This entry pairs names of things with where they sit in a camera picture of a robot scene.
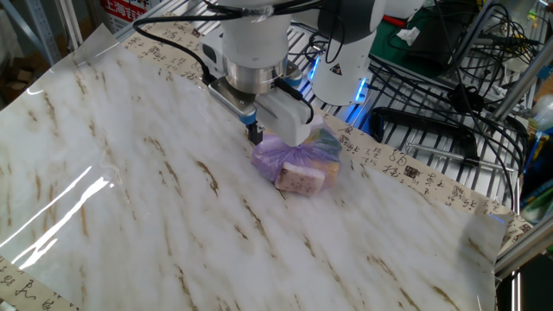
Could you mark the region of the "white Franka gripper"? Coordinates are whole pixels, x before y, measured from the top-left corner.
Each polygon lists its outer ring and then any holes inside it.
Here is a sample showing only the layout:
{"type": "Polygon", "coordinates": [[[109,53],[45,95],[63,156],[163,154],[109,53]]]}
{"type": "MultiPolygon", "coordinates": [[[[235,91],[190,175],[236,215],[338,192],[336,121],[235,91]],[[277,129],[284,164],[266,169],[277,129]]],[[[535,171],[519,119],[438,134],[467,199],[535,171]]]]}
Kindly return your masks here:
{"type": "Polygon", "coordinates": [[[289,146],[297,146],[308,138],[315,110],[284,79],[277,78],[275,87],[265,94],[254,95],[238,91],[225,78],[212,82],[208,91],[245,125],[247,139],[254,145],[263,141],[263,127],[275,133],[289,146]]]}

